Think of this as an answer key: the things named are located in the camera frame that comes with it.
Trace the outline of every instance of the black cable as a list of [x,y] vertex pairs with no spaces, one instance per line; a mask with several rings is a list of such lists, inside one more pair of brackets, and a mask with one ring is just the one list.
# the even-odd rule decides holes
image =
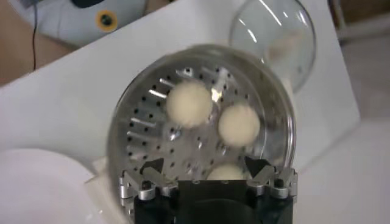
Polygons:
[[32,54],[34,57],[34,66],[33,71],[37,68],[37,56],[35,53],[35,35],[37,33],[37,26],[38,26],[38,9],[37,9],[37,1],[34,0],[33,8],[34,8],[34,31],[32,32]]

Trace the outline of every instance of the metal bracket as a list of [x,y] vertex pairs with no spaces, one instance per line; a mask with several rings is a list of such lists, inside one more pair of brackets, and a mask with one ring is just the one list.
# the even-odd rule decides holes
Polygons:
[[132,170],[124,170],[119,178],[121,199],[133,197],[132,190],[138,193],[140,200],[151,200],[155,197],[155,186],[142,175]]
[[177,181],[164,177],[152,167],[145,168],[143,176],[146,180],[153,182],[160,189],[161,194],[165,197],[171,197],[173,191],[179,187]]
[[297,200],[298,173],[294,169],[284,167],[280,173],[276,172],[273,166],[264,166],[262,170],[251,180],[247,180],[247,185],[261,196],[268,188],[271,190],[271,197],[285,199],[288,196]]
[[284,199],[297,195],[298,174],[293,168],[285,167],[271,186],[271,196],[274,198]]
[[262,170],[256,174],[253,179],[247,180],[246,183],[251,189],[255,191],[256,196],[260,196],[265,193],[265,188],[274,175],[274,167],[264,166],[264,168],[262,168]]

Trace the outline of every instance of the perforated metal plate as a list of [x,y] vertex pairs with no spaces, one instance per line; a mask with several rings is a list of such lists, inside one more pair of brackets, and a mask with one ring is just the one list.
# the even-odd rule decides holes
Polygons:
[[[184,80],[203,82],[213,99],[208,121],[191,129],[179,128],[165,110],[170,90]],[[258,113],[261,128],[253,145],[236,149],[223,144],[217,125],[224,108],[238,102]],[[168,178],[204,180],[224,163],[245,172],[245,155],[290,166],[294,146],[293,110],[277,78],[247,55],[206,45],[163,57],[131,82],[113,118],[108,157],[117,175],[164,158]]]

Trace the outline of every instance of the clear plastic container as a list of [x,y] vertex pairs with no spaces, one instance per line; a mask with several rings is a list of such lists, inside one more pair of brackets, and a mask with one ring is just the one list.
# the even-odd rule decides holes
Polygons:
[[296,0],[248,0],[233,20],[230,45],[254,54],[297,92],[316,55],[313,23]]

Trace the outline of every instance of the yellow circle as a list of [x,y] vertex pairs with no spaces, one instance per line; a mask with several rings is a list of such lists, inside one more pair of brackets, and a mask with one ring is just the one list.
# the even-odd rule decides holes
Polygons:
[[[110,24],[104,24],[103,17],[107,16],[110,19]],[[109,10],[101,10],[97,13],[95,19],[96,25],[104,32],[112,32],[118,27],[118,19],[115,13]]]

